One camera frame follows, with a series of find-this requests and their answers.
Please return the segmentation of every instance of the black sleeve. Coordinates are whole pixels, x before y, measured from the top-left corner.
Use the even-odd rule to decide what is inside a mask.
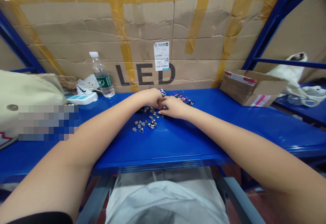
[[[63,212],[44,212],[22,217],[8,224],[73,224],[70,216]]]

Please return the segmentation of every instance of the water bottle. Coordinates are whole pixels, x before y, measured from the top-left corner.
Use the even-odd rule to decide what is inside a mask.
[[[105,69],[104,65],[98,57],[97,52],[89,52],[93,59],[94,75],[98,81],[99,87],[105,97],[113,97],[115,95],[114,88],[109,76],[109,72]]]

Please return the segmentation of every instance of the hand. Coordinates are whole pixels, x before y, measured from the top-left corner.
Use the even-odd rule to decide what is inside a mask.
[[[163,97],[162,102],[160,103],[159,114],[167,115],[176,119],[184,119],[185,115],[189,113],[191,108],[192,107],[174,96]]]
[[[159,108],[159,104],[162,101],[162,94],[158,89],[151,88],[147,90],[142,90],[136,94],[142,100],[143,106],[154,107],[156,109]]]

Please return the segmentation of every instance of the beige bag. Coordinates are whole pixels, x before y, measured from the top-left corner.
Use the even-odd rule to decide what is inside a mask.
[[[0,70],[0,149],[18,138],[22,105],[64,105],[67,100],[54,74],[21,74]]]

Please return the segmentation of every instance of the gray chair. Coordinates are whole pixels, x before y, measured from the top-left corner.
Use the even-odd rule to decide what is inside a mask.
[[[115,177],[101,177],[99,179],[82,212],[80,213],[76,224],[96,224],[105,198],[108,193],[109,196],[111,195],[115,181]],[[266,224],[245,192],[233,177],[221,177],[215,180],[215,183],[219,193],[222,196],[224,204],[226,204],[227,195],[231,200],[234,209],[238,213],[242,223]]]

